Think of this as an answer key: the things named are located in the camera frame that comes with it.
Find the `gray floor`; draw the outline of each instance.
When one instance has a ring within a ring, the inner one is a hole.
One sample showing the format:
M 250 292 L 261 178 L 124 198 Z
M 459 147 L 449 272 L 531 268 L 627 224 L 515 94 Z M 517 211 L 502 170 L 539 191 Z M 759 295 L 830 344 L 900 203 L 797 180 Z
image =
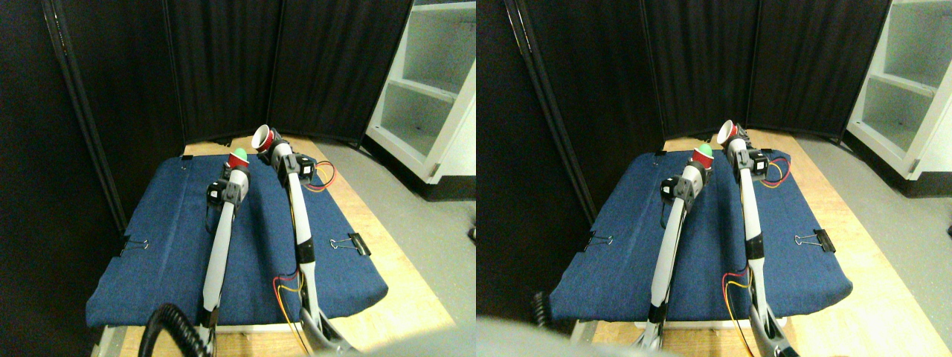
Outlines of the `gray floor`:
M 476 202 L 427 202 L 364 151 L 314 144 L 347 178 L 457 324 L 476 318 L 476 246 L 466 233 Z
M 905 198 L 846 146 L 838 148 L 812 136 L 798 137 L 797 142 L 860 219 L 952 348 L 952 238 L 946 233 L 952 225 L 952 198 Z

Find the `white wall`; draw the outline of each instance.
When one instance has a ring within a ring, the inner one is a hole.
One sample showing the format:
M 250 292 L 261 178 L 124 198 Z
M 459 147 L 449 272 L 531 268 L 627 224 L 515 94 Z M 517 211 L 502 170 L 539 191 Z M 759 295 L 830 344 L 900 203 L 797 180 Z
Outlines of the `white wall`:
M 440 162 L 440 169 L 434 175 L 434 181 L 430 184 L 436 184 L 439 177 L 443 176 L 475 176 L 476 175 L 476 106 L 463 118 L 463 124 L 456 138 L 449 144 L 449 150 L 443 161 Z
M 946 108 L 919 165 L 923 172 L 952 172 L 952 109 Z

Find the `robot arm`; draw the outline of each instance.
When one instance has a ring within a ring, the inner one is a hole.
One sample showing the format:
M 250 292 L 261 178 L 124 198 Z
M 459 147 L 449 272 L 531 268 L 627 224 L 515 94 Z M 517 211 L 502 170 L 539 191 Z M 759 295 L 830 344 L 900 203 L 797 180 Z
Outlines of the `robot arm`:
M 724 146 L 724 155 L 741 185 L 745 247 L 747 265 L 750 267 L 750 325 L 757 338 L 757 346 L 762 356 L 799 356 L 777 325 L 764 289 L 764 234 L 761 232 L 753 183 L 764 179 L 769 160 L 750 145 L 747 132 L 729 120 L 718 132 L 717 141 Z
M 664 228 L 664 238 L 655 265 L 654 278 L 651 281 L 651 306 L 648 308 L 648 321 L 645 331 L 635 341 L 635 346 L 657 350 L 662 346 L 662 327 L 667 316 L 667 300 L 671 290 L 671 274 L 674 271 L 674 258 L 678 252 L 678 240 L 684 218 L 691 211 L 694 199 L 701 193 L 711 172 L 711 148 L 707 144 L 694 149 L 691 160 L 684 166 L 681 175 L 664 180 L 661 183 L 662 201 L 671 205 Z
M 301 185 L 309 183 L 313 177 L 314 162 L 294 152 L 288 141 L 267 125 L 262 125 L 254 132 L 251 146 L 258 151 L 258 158 L 262 162 L 274 168 L 281 185 L 288 191 L 294 225 L 295 255 L 298 269 L 305 278 L 303 288 L 299 292 L 301 324 L 304 326 L 305 335 L 313 346 L 322 346 L 338 352 L 352 350 L 353 347 L 334 329 L 317 303 L 317 291 L 313 283 L 314 242 L 310 236 L 310 222 L 301 191 Z
M 249 177 L 248 155 L 243 149 L 237 149 L 228 156 L 228 162 L 222 170 L 222 178 L 208 185 L 206 191 L 208 205 L 222 211 L 211 244 L 205 287 L 202 290 L 202 307 L 198 311 L 198 335 L 208 354 L 214 354 L 215 349 L 215 325 L 218 323 L 218 305 L 222 297 L 222 284 L 225 282 L 231 222 L 234 221 L 235 210 L 241 206 L 242 200 L 248 194 Z

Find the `shelf compartment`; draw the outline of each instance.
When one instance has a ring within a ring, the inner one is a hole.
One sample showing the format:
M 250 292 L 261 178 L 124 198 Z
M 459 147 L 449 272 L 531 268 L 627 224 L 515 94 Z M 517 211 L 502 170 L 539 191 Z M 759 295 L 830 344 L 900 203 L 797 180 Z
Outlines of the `shelf compartment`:
M 886 35 L 885 73 L 940 86 L 952 60 L 952 1 L 895 4 Z
M 418 90 L 388 85 L 380 127 L 426 157 L 452 108 L 453 103 Z
M 896 86 L 902 89 L 915 91 L 919 95 L 924 95 L 929 98 L 932 98 L 936 95 L 937 89 L 935 87 L 927 86 L 922 83 L 905 79 L 897 75 L 892 75 L 887 73 L 882 73 L 882 74 L 870 73 L 869 76 L 872 78 L 876 78 L 879 81 L 891 84 L 893 86 Z
M 931 104 L 929 95 L 873 76 L 866 87 L 863 123 L 902 151 L 909 151 Z
M 403 87 L 404 89 L 410 89 L 420 94 L 428 95 L 433 98 L 442 100 L 444 102 L 453 103 L 456 101 L 456 96 L 457 96 L 456 93 L 439 89 L 436 86 L 431 86 L 428 84 L 411 81 L 408 79 L 390 79 L 388 82 L 392 86 L 400 86 L 400 87 Z
M 413 7 L 407 24 L 404 79 L 459 93 L 475 59 L 474 2 Z

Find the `coiled cable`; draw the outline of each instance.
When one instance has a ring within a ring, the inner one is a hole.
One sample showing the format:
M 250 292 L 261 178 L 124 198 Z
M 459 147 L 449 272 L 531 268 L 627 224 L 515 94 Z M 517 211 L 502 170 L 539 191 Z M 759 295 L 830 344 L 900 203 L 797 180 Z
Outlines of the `coiled cable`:
M 176 305 L 165 303 L 152 312 L 146 331 L 142 333 L 142 342 L 139 344 L 139 357 L 150 357 L 155 348 L 155 341 L 159 333 L 165 329 L 172 336 L 183 355 L 188 357 L 207 357 L 208 352 L 202 339 L 195 331 L 195 327 L 188 322 L 185 313 Z

